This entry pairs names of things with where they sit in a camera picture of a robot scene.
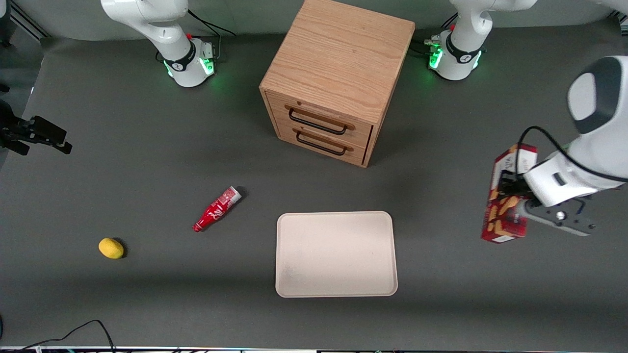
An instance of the green led light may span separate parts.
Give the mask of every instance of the green led light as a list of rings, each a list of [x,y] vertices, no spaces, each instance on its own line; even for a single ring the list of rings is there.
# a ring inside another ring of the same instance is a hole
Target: green led light
[[[214,73],[214,61],[212,59],[198,58],[198,61],[208,76]]]
[[[172,72],[170,72],[170,67],[168,67],[168,64],[166,63],[166,61],[164,60],[163,65],[166,67],[166,70],[168,70],[168,76],[172,77]]]
[[[440,58],[442,56],[443,56],[443,50],[441,48],[436,49],[436,51],[433,52],[432,55],[430,56],[430,67],[434,69],[438,67],[438,64],[440,63]]]
[[[482,55],[482,50],[480,50],[477,54],[477,58],[475,58],[475,64],[473,64],[473,68],[477,67],[477,62],[480,60],[480,56]]]

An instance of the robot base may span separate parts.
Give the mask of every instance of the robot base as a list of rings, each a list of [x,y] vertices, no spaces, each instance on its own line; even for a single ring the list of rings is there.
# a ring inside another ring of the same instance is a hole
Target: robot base
[[[450,30],[441,32],[438,35],[431,37],[432,43],[439,43],[435,46],[435,51],[430,56],[430,62],[428,68],[434,70],[440,77],[451,81],[459,81],[465,79],[473,69],[477,67],[477,62],[482,52],[480,52],[475,58],[472,58],[467,63],[458,63],[453,54],[451,54],[447,48],[441,43],[445,42],[445,39],[451,33]]]
[[[205,43],[198,38],[192,38],[191,42],[196,46],[196,55],[185,71],[171,70],[168,64],[164,62],[168,69],[168,75],[182,87],[198,86],[215,72],[212,44]]]

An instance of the drawer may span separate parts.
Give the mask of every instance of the drawer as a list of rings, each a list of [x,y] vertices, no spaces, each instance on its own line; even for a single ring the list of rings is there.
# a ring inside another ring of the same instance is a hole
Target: drawer
[[[346,117],[324,111],[292,97],[266,92],[268,103],[277,125],[289,122],[300,128],[315,131],[328,139],[366,147],[371,125],[349,121]]]
[[[278,124],[279,138],[297,146],[334,157],[354,165],[362,166],[365,148],[350,143],[335,141],[296,124]]]

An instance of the red box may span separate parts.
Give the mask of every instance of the red box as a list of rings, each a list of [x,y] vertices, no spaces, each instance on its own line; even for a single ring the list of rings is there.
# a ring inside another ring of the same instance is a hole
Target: red box
[[[493,173],[490,180],[489,199],[484,210],[482,224],[482,239],[497,244],[526,236],[528,219],[517,210],[517,204],[523,197],[510,196],[498,198],[497,187],[502,171],[514,173],[514,160],[517,145],[510,147],[495,159]],[[536,164],[536,147],[527,144],[521,145],[519,152],[519,173],[525,173]]]

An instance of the red bottle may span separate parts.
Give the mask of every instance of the red bottle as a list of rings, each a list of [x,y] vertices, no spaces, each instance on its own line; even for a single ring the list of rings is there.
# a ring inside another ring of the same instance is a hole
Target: red bottle
[[[227,191],[222,193],[216,201],[212,202],[212,204],[207,207],[207,210],[203,213],[203,217],[192,226],[192,229],[194,229],[195,232],[200,232],[203,228],[219,220],[241,197],[242,195],[240,195],[236,188],[229,187]]]

